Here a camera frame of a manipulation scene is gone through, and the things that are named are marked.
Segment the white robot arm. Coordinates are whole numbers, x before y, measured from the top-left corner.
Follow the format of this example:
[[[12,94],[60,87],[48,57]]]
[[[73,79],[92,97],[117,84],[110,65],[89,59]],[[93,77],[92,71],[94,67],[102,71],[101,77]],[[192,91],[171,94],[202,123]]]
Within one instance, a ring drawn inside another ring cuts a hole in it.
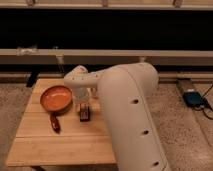
[[[158,73],[149,63],[121,64],[89,72],[78,66],[64,77],[74,99],[97,90],[119,171],[171,171],[146,101],[158,86]]]

